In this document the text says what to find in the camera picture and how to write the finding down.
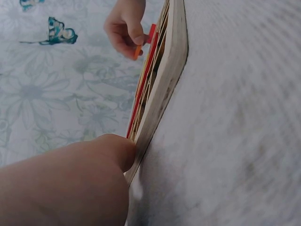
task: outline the flower pattern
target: flower pattern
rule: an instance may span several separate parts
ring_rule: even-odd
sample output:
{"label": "flower pattern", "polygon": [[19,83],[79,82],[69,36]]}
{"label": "flower pattern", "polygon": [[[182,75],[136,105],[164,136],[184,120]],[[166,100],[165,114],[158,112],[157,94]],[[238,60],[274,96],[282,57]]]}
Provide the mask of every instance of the flower pattern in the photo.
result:
{"label": "flower pattern", "polygon": [[[102,29],[116,1],[0,2],[0,166],[124,136],[143,60],[117,53]],[[162,6],[148,1],[146,31]]]}

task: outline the finger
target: finger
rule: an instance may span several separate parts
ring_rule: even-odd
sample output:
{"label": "finger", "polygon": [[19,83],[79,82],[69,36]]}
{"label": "finger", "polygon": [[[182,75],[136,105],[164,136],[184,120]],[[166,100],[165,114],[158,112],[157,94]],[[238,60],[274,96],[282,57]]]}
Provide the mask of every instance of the finger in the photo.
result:
{"label": "finger", "polygon": [[113,160],[123,172],[132,167],[136,154],[136,146],[133,141],[114,134],[106,134],[92,142],[95,143],[101,154]]}
{"label": "finger", "polygon": [[116,51],[123,54],[127,58],[132,60],[134,59],[135,49],[133,49],[131,46],[128,46],[120,34],[108,33],[108,37]]}
{"label": "finger", "polygon": [[140,21],[133,16],[128,16],[125,18],[125,22],[127,24],[128,35],[131,37],[133,42],[136,45],[143,45],[145,36]]}

